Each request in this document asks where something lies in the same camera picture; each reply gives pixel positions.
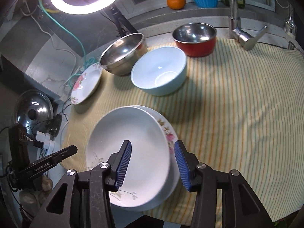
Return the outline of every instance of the faucet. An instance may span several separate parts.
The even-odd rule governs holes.
[[[291,6],[291,4],[289,4],[288,13],[289,13],[288,16],[289,18],[286,19],[284,23],[284,31],[287,33],[288,36],[295,39],[295,36],[297,34],[297,26],[293,21],[293,7]]]
[[[229,0],[230,16],[229,16],[229,36],[236,39],[245,50],[251,50],[256,42],[267,32],[267,25],[264,26],[256,35],[251,36],[249,33],[241,29],[241,18],[239,18],[239,9],[237,0]]]

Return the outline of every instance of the white bowl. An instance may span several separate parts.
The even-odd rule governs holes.
[[[166,183],[170,156],[158,122],[136,107],[119,107],[107,113],[95,126],[86,148],[86,163],[92,169],[119,151],[124,140],[132,144],[132,155],[119,191],[110,192],[114,205],[132,208],[152,200]]]
[[[94,93],[98,87],[102,69],[100,63],[94,63],[78,77],[71,93],[72,104],[80,104]]]
[[[165,46],[143,55],[131,71],[133,84],[142,91],[162,96],[176,91],[185,81],[187,57],[176,47]]]
[[[169,175],[162,190],[158,193],[157,196],[155,196],[151,201],[147,202],[146,204],[139,207],[128,208],[129,211],[142,212],[157,207],[165,200],[167,200],[169,196],[172,194],[172,192],[175,190],[175,187],[180,179],[179,169],[174,155],[174,143],[178,140],[178,137],[172,125],[168,122],[168,120],[164,116],[159,114],[157,111],[146,106],[141,106],[141,105],[132,105],[132,106],[138,107],[148,112],[151,116],[153,116],[157,120],[157,122],[162,127],[163,132],[167,138],[169,152],[170,152]]]

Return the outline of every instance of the red pot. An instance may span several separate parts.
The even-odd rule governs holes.
[[[207,56],[216,43],[215,27],[205,23],[188,23],[176,28],[172,34],[178,48],[192,57]]]

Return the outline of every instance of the stack of plates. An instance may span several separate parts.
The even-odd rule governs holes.
[[[119,151],[124,140],[132,155],[123,186],[110,202],[130,211],[145,211],[164,202],[175,189],[179,170],[174,156],[178,140],[171,124],[145,106],[126,106],[107,113],[95,126],[86,149],[88,170]]]

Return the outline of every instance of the faucet handle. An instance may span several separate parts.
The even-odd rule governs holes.
[[[249,33],[243,32],[239,35],[239,42],[245,48],[245,50],[251,50],[256,42],[267,32],[267,25],[264,26],[255,37],[251,36]]]

